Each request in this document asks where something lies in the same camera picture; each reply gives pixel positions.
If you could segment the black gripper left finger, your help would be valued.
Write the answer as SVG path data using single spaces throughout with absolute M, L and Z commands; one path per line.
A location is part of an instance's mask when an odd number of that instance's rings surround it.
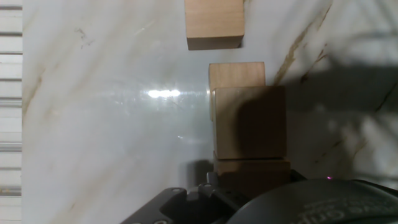
M 219 186 L 215 172 L 206 174 L 206 182 L 195 190 L 167 188 L 122 224 L 227 223 L 249 198 Z

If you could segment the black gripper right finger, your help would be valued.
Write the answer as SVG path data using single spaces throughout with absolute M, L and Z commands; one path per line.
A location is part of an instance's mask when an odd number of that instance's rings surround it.
M 300 181 L 304 181 L 306 180 L 306 178 L 299 172 L 297 172 L 294 169 L 290 170 L 290 181 L 291 182 L 300 182 Z

